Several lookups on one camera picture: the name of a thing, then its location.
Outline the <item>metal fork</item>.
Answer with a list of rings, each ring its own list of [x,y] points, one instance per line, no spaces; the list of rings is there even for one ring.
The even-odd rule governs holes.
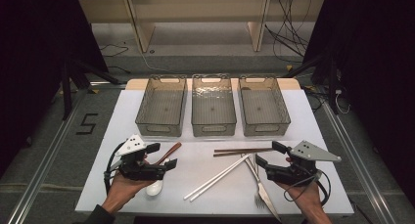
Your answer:
[[[255,159],[253,159],[252,167],[253,167],[254,178],[257,184],[257,193],[254,197],[255,204],[258,208],[265,208],[265,201],[262,196],[262,187],[261,187],[261,182],[260,182],[260,179],[257,173],[257,165],[255,164]]]

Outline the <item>dark curtain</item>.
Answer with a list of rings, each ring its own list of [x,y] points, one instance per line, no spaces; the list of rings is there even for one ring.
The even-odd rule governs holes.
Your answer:
[[[108,70],[79,0],[0,0],[0,177],[60,87],[66,59]]]
[[[415,0],[324,0],[305,58],[333,54],[352,109],[415,206]]]

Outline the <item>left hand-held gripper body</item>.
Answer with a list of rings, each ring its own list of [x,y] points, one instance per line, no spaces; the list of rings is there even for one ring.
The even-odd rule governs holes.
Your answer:
[[[130,180],[153,181],[162,180],[166,173],[164,165],[148,164],[145,161],[148,145],[138,134],[133,134],[115,151],[119,161],[115,163],[124,178]]]

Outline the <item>person's right hand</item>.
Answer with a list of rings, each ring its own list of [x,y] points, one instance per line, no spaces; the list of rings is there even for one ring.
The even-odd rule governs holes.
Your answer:
[[[277,183],[277,185],[289,194],[303,216],[311,213],[325,213],[320,201],[319,188],[315,182],[307,187],[291,187],[283,183]]]

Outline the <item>white table sheet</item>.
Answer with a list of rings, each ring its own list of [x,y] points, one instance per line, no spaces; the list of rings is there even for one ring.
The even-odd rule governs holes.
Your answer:
[[[75,211],[89,212],[106,197],[104,171],[115,147],[132,134],[138,133],[135,117],[144,91],[123,90],[115,104],[113,115],[97,153]],[[254,202],[257,191],[255,179],[245,162],[239,164],[217,183],[205,190],[192,202],[184,197],[203,185],[238,159],[239,155],[214,157],[215,149],[270,148],[273,140],[288,147],[295,147],[300,141],[308,141],[328,150],[308,100],[302,90],[283,90],[291,124],[284,136],[245,137],[241,118],[237,116],[235,135],[222,138],[196,138],[193,136],[191,118],[191,93],[186,103],[186,114],[180,138],[145,138],[146,143],[161,142],[161,149],[148,156],[150,162],[157,161],[175,143],[182,146],[170,158],[177,158],[174,169],[167,171],[161,192],[150,197],[145,191],[139,192],[126,204],[121,213],[155,216],[257,216],[272,217],[267,208],[258,208]],[[354,212],[346,195],[338,172],[332,162],[319,161],[318,169],[324,171],[331,181],[332,190],[324,205],[326,213],[333,216],[348,216]],[[263,169],[258,172],[260,180],[271,198],[279,215],[300,214],[299,209],[284,197],[284,190],[267,180]]]

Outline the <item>white ceramic spoon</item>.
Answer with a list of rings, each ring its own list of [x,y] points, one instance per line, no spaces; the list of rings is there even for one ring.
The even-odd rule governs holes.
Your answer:
[[[162,187],[163,187],[163,181],[158,180],[146,188],[146,194],[150,197],[155,197],[161,192]]]

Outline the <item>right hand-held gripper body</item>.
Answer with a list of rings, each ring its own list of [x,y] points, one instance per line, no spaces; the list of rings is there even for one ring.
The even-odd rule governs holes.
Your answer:
[[[268,166],[264,168],[268,180],[297,187],[306,186],[318,172],[317,161],[340,162],[342,160],[340,156],[307,141],[301,141],[295,147],[287,148],[286,154],[291,159],[291,164],[283,167],[268,163]]]

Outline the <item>person's left hand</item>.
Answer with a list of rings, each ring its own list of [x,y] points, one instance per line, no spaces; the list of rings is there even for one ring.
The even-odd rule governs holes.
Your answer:
[[[155,181],[130,180],[117,172],[102,208],[109,214],[115,214],[132,200],[139,191],[153,183]]]

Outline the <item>aluminium floor rail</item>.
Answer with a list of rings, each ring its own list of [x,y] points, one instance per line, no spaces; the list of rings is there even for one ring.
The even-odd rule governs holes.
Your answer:
[[[339,138],[341,145],[346,152],[346,156],[350,161],[353,170],[355,171],[358,180],[364,189],[369,202],[372,204],[380,222],[382,224],[396,224],[396,220],[393,217],[391,209],[387,204],[387,200],[370,175],[369,170],[364,164],[363,158],[359,155],[356,147],[352,143],[340,118],[332,112],[330,106],[327,103],[323,104],[323,109],[329,118],[331,125],[334,128],[337,137]]]
[[[42,158],[39,166],[37,167],[30,182],[26,185],[24,192],[15,205],[13,212],[7,220],[7,224],[23,224],[39,191],[43,184],[65,138],[69,133],[69,129],[75,118],[78,108],[87,95],[87,90],[79,90],[73,97],[72,111],[68,117],[61,122],[58,131],[53,138],[53,141],[48,147],[44,157]]]

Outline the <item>light wooden bench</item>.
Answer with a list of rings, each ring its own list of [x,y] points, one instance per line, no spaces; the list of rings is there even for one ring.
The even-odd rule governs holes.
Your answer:
[[[261,48],[264,26],[285,17],[314,22],[324,0],[79,0],[90,23],[128,23],[138,50],[148,50],[157,22],[244,22],[253,49]]]

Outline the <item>brown wooden chopstick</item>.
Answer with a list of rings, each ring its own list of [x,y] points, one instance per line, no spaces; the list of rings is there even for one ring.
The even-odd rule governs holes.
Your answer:
[[[252,148],[252,149],[214,150],[215,153],[267,152],[267,151],[273,151],[273,149],[272,148]]]
[[[261,152],[270,152],[272,149],[256,149],[256,150],[240,150],[240,151],[214,151],[214,157],[226,157],[226,156],[233,156],[233,155],[241,155],[241,154],[250,154],[250,153],[261,153]]]

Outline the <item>brown wooden spoon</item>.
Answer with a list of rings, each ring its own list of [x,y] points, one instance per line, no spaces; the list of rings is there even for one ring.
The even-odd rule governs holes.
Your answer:
[[[182,146],[180,142],[177,142],[174,144],[156,163],[155,165],[160,165],[164,162],[166,158],[168,158],[171,154],[173,154],[177,149],[179,149]]]

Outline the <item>smoky clear plastic bin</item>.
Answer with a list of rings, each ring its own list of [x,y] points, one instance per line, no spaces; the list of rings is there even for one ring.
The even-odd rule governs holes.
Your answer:
[[[231,78],[226,73],[192,76],[191,123],[195,137],[235,134],[237,117]]]
[[[238,95],[246,137],[283,136],[287,132],[291,118],[275,76],[240,76]]]
[[[179,137],[187,100],[187,79],[181,75],[152,75],[135,123],[143,136]]]

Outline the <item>black metal stand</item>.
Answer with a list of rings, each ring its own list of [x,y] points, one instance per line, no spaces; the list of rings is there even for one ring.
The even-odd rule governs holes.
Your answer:
[[[66,120],[72,111],[72,99],[70,82],[72,81],[78,89],[88,89],[91,82],[86,77],[86,72],[92,72],[94,75],[109,81],[111,84],[120,85],[121,81],[110,76],[108,73],[93,67],[82,60],[75,58],[66,58],[61,67],[62,90],[64,94],[64,116]]]
[[[283,78],[293,78],[311,67],[314,68],[314,72],[311,75],[311,82],[314,85],[328,85],[329,106],[334,114],[338,114],[339,111],[336,104],[336,91],[338,87],[337,62],[329,52],[323,52],[322,54],[303,62],[298,68],[283,75]]]

